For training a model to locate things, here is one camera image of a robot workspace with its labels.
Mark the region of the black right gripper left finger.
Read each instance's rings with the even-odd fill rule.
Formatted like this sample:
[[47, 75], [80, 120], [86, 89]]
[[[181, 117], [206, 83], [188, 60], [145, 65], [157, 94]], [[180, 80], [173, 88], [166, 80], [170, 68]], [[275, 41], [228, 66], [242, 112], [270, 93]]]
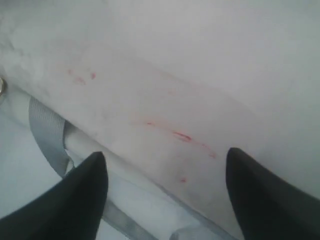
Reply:
[[1, 218], [2, 240], [94, 240], [108, 193], [102, 152], [94, 152], [37, 199]]

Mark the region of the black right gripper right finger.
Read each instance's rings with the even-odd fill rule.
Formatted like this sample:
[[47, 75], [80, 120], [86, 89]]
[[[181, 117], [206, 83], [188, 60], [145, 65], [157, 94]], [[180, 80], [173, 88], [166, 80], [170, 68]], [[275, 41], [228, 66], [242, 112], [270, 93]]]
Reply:
[[228, 150], [225, 181], [246, 240], [320, 238], [319, 199], [284, 181], [243, 150]]

